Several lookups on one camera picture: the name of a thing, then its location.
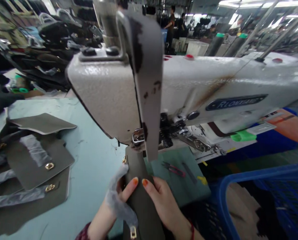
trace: orange fingernail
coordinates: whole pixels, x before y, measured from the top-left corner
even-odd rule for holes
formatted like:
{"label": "orange fingernail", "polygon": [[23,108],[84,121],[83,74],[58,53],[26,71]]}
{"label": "orange fingernail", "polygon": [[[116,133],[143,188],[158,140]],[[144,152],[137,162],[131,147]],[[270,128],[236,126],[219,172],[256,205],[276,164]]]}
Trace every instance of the orange fingernail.
{"label": "orange fingernail", "polygon": [[147,184],[148,184],[148,180],[146,180],[146,179],[142,179],[142,184],[143,184],[144,187],[147,186]]}
{"label": "orange fingernail", "polygon": [[137,185],[139,182],[138,177],[135,177],[134,179],[132,179],[132,181],[134,185]]}

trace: thread snips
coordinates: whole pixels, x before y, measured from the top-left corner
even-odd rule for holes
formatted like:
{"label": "thread snips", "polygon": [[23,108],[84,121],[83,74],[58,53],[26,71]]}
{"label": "thread snips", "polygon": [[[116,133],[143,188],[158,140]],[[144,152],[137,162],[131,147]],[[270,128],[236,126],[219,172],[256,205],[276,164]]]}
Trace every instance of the thread snips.
{"label": "thread snips", "polygon": [[185,177],[185,172],[179,170],[178,168],[176,168],[175,166],[171,165],[170,163],[163,162],[161,165],[164,166],[166,169],[168,169],[170,172],[173,172],[176,175],[179,175],[181,177]]}

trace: bracelet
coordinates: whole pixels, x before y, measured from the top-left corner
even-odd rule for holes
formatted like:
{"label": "bracelet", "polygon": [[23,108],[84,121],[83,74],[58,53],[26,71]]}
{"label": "bracelet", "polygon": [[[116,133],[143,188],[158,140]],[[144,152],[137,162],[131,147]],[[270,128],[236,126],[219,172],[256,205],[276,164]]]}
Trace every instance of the bracelet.
{"label": "bracelet", "polygon": [[190,220],[189,220],[189,222],[191,223],[191,232],[192,232],[190,240],[194,240],[194,226],[193,226],[193,223]]}

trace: finger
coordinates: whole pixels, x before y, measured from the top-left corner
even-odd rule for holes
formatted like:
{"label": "finger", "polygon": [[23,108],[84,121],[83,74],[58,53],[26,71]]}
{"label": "finger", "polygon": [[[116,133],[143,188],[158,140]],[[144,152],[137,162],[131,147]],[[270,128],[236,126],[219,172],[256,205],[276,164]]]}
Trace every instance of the finger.
{"label": "finger", "polygon": [[165,188],[165,185],[167,185],[166,181],[159,177],[154,177],[154,176],[153,176],[153,181],[157,191],[159,193],[162,193],[162,189]]}
{"label": "finger", "polygon": [[139,179],[138,177],[133,178],[128,185],[126,186],[126,188],[122,191],[121,194],[121,200],[123,202],[126,202],[128,200],[128,198],[131,196],[131,194],[133,193],[133,191],[136,189],[137,185],[138,185]]}
{"label": "finger", "polygon": [[158,203],[160,195],[159,195],[158,191],[155,189],[154,185],[147,179],[142,180],[142,185],[144,186],[145,190],[149,194],[153,203],[154,204]]}

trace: rust stain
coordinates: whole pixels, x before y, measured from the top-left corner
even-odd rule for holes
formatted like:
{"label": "rust stain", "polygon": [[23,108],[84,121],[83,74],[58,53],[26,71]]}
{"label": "rust stain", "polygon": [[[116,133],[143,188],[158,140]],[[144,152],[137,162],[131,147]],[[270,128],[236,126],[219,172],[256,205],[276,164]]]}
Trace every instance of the rust stain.
{"label": "rust stain", "polygon": [[234,76],[226,76],[218,78],[212,83],[212,85],[209,87],[208,91],[201,96],[201,98],[196,102],[193,109],[200,108],[203,104],[206,103],[217,91],[222,89],[228,82],[232,81],[234,79]]}

